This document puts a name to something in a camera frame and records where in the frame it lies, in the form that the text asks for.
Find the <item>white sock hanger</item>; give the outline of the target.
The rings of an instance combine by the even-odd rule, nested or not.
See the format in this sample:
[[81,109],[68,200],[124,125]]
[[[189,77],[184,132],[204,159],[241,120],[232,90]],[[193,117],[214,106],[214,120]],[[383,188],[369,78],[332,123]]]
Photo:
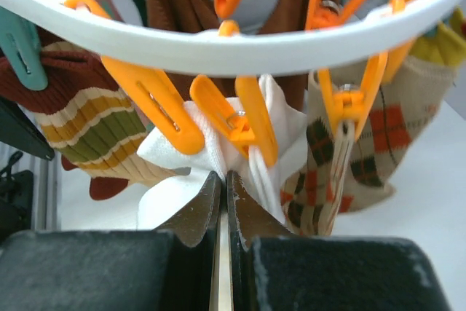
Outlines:
[[361,60],[426,31],[461,0],[413,0],[397,14],[373,10],[359,22],[320,31],[233,37],[178,34],[83,15],[65,0],[1,0],[49,32],[102,55],[185,74],[289,75]]

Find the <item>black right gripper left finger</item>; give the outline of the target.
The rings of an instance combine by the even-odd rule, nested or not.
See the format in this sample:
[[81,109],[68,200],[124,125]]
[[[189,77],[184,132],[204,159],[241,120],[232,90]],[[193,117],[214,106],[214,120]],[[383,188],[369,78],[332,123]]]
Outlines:
[[207,310],[221,180],[149,231],[22,231],[1,247],[3,310]]

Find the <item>white sock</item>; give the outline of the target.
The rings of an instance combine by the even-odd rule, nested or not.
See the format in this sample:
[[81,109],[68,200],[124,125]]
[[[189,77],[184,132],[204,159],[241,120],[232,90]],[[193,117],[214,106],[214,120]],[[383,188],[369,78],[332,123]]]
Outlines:
[[224,181],[230,170],[239,173],[248,194],[258,204],[285,223],[280,187],[307,161],[307,116],[286,103],[283,91],[270,75],[260,77],[259,87],[279,146],[277,163],[268,168],[255,146],[245,159],[214,130],[195,103],[186,102],[184,107],[202,131],[205,147],[189,156],[176,150],[157,128],[147,135],[137,150],[139,157],[168,170],[188,168],[190,173],[166,178],[142,196],[137,214],[139,230],[158,227],[196,197],[210,171]]

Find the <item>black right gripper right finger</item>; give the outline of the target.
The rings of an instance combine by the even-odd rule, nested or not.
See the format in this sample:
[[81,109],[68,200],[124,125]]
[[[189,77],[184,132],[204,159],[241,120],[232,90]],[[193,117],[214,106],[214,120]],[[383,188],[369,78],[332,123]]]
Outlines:
[[424,252],[395,237],[288,231],[229,172],[227,208],[236,310],[448,310]]

